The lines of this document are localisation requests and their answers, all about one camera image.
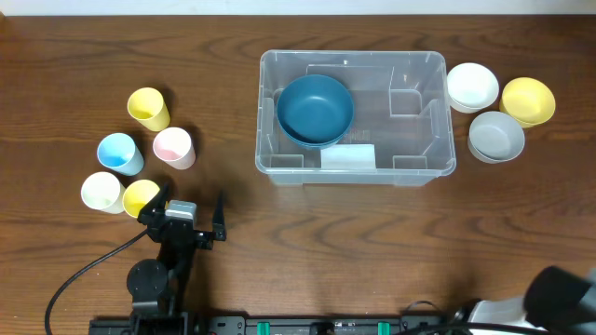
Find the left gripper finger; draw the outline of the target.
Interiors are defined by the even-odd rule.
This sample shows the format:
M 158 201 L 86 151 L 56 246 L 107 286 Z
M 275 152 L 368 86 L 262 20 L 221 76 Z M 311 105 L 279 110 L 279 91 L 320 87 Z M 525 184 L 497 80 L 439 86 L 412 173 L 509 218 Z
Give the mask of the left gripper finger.
M 214 240 L 225 241 L 227 237 L 224 221 L 224 193 L 220 192 L 217 198 L 217 204 L 212 216 L 212 228 Z
M 169 185 L 165 183 L 158 193 L 141 208 L 137 222 L 153 223 L 164 216 L 169 194 Z

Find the dark teal bowl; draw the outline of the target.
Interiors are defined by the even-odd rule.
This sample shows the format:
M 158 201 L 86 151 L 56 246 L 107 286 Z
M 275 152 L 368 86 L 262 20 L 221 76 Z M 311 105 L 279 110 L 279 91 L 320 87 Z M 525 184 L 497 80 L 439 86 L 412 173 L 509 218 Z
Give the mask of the dark teal bowl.
M 338 80 L 309 74 L 292 81 L 280 94 L 278 121 L 354 122 L 355 105 L 349 90 Z
M 278 121 L 278 124 L 291 142 L 308 150 L 322 150 L 337 144 L 353 126 L 352 121 Z

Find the white bowl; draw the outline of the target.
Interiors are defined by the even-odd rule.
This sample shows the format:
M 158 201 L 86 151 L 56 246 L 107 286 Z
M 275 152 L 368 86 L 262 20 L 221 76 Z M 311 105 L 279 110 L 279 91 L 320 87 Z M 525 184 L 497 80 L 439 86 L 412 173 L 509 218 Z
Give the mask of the white bowl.
M 487 67 L 466 62 L 453 67 L 447 74 L 450 105 L 460 113 L 474 114 L 490 107 L 499 94 L 499 84 Z

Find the grey bowl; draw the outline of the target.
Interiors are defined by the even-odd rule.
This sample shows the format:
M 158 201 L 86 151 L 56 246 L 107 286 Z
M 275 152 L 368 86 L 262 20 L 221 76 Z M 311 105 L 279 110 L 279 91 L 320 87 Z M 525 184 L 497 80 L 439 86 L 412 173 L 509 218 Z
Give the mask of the grey bowl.
M 522 153 L 525 134 L 520 124 L 508 114 L 485 112 L 476 116 L 470 124 L 467 145 L 480 161 L 499 164 Z

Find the yellow bowl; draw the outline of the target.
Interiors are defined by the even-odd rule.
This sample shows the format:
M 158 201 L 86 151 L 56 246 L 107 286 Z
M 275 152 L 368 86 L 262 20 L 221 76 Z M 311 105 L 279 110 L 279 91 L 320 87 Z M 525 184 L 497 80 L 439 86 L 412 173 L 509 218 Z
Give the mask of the yellow bowl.
M 503 88 L 499 111 L 513 117 L 523 128 L 535 127 L 550 120 L 556 111 L 556 101 L 544 83 L 518 77 Z

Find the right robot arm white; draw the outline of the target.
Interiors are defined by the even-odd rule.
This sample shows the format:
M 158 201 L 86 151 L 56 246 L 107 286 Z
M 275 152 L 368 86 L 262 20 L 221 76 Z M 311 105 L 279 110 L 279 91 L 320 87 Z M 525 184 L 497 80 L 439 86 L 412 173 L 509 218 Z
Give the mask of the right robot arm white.
M 474 301 L 457 311 L 454 320 L 551 334 L 595 335 L 595 277 L 580 277 L 550 266 L 536 276 L 523 296 Z

